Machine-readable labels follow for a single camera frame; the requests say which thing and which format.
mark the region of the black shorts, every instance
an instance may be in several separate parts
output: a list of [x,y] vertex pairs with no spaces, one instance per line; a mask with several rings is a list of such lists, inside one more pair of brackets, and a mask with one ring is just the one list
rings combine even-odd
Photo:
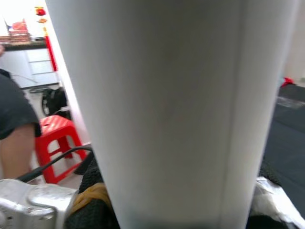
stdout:
[[23,91],[13,80],[0,74],[0,140],[17,127],[31,123],[35,124],[35,136],[39,137],[39,120]]

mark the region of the yellow rope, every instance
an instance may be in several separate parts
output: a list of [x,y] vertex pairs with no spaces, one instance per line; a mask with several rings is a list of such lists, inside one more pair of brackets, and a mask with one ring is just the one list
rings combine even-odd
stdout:
[[92,199],[100,199],[104,201],[108,208],[112,211],[112,205],[105,184],[96,183],[95,185],[87,188],[84,192],[77,195],[71,210],[71,214],[89,204]]

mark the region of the cabinet drawer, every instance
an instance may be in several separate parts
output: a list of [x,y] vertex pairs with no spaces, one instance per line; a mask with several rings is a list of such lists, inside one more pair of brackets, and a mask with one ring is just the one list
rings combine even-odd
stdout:
[[43,73],[35,75],[36,85],[58,83],[56,73]]
[[33,50],[26,50],[25,52],[27,54],[29,62],[50,60],[47,49],[33,49]]
[[50,61],[32,62],[30,63],[32,74],[51,73],[53,68]]

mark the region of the person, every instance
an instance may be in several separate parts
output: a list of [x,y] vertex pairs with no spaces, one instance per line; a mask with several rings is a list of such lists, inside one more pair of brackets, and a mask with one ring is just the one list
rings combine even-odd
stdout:
[[[0,57],[4,51],[0,45]],[[23,91],[9,74],[0,74],[1,178],[17,178],[30,171],[35,137],[40,135],[39,120]]]

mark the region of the person's arm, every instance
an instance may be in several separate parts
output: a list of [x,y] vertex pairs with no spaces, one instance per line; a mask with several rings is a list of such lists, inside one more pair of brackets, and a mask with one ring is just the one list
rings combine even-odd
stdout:
[[0,45],[0,56],[4,54],[5,48],[3,45]]

